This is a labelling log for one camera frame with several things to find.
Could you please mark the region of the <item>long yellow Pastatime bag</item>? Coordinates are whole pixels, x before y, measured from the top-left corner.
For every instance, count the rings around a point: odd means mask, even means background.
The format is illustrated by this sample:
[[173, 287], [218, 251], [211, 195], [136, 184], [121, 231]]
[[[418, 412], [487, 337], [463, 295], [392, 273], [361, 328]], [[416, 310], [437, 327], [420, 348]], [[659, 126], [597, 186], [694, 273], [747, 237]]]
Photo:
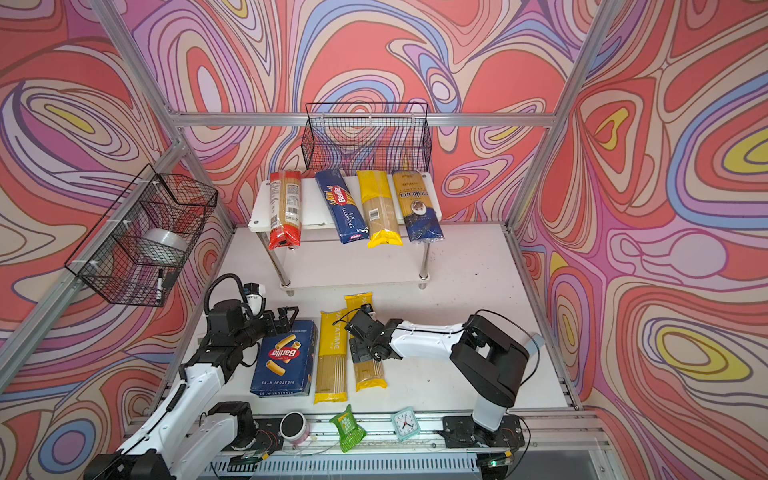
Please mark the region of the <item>long yellow Pastatime bag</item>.
[[[345, 297], [345, 301], [349, 313], [346, 317], [347, 320], [351, 320], [353, 315], [366, 304], [369, 304], [369, 307], [366, 307], [365, 311], [367, 313], [373, 312], [372, 292], [348, 295]], [[382, 363], [373, 359], [361, 339], [349, 334], [348, 342], [354, 367], [356, 391], [374, 387], [387, 388], [388, 384], [384, 377]]]

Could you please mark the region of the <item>blue Barilla rigatoni box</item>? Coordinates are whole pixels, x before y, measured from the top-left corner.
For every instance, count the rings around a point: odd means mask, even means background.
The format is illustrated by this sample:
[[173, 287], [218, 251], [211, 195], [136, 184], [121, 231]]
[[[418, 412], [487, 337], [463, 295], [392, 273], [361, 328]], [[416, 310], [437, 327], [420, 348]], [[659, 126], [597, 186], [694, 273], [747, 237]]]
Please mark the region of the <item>blue Barilla rigatoni box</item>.
[[316, 323], [300, 319], [288, 333], [264, 338], [250, 392], [260, 398], [308, 396], [317, 337]]

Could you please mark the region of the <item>yellow barcode spaghetti bag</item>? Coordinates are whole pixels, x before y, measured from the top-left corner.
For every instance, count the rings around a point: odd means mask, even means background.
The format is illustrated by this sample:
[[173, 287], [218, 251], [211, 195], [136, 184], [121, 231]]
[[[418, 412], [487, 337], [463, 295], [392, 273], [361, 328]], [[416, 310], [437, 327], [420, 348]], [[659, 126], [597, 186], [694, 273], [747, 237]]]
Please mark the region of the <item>yellow barcode spaghetti bag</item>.
[[362, 200], [362, 213], [368, 225], [367, 246], [402, 246], [388, 176], [383, 171], [362, 170], [357, 172]]

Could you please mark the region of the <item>blue Barilla spaghetti box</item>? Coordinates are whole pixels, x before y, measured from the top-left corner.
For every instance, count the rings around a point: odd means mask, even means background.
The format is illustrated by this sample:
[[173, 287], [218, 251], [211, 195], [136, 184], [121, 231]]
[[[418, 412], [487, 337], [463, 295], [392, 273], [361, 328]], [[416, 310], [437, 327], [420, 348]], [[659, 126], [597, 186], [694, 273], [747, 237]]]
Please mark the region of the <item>blue Barilla spaghetti box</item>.
[[337, 169], [319, 171], [315, 181], [329, 208], [340, 242], [367, 240], [368, 226], [341, 172]]

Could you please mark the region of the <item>dark blue yellow spaghetti bag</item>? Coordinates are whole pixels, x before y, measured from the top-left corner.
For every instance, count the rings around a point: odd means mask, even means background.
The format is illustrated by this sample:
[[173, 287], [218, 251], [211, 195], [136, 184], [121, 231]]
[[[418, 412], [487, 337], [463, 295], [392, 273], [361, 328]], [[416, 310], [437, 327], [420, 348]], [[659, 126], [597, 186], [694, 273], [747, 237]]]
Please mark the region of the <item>dark blue yellow spaghetti bag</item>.
[[444, 239], [422, 174], [398, 171], [392, 176], [409, 241], [432, 243]]

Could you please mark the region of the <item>red spaghetti bag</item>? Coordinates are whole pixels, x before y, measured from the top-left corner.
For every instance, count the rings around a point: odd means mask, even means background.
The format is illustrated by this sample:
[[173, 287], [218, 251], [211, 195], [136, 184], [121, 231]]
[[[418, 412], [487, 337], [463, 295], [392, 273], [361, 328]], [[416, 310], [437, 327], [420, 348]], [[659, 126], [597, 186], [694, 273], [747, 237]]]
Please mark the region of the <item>red spaghetti bag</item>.
[[270, 250], [298, 247], [301, 242], [301, 172], [273, 172], [269, 177]]

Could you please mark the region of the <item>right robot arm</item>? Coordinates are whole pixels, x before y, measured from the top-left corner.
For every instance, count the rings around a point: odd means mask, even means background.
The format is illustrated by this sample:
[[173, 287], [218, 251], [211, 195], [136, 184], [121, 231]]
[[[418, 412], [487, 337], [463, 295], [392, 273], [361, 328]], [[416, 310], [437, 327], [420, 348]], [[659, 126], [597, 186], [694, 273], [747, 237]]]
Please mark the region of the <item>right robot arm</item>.
[[447, 360], [477, 393], [468, 417], [446, 416], [438, 432], [449, 448], [500, 447], [507, 444], [503, 421], [521, 387], [532, 377], [528, 362], [540, 361], [486, 318], [504, 319], [497, 312], [479, 309], [462, 324], [422, 325], [393, 318], [376, 320], [369, 304], [353, 308], [336, 320], [351, 334], [356, 348], [375, 361], [427, 358]]

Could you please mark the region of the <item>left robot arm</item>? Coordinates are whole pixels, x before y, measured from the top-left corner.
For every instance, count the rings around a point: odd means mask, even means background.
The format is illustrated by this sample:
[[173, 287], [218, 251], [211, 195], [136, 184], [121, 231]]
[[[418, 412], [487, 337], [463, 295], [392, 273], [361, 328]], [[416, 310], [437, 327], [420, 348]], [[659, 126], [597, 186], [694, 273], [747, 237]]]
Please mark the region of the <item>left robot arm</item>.
[[258, 284], [226, 273], [203, 297], [206, 333], [181, 364], [179, 382], [115, 452], [94, 457], [86, 479], [196, 479], [225, 449], [246, 451], [259, 435], [251, 406], [213, 401], [244, 366], [244, 353], [268, 336], [289, 332], [296, 306], [269, 310]]

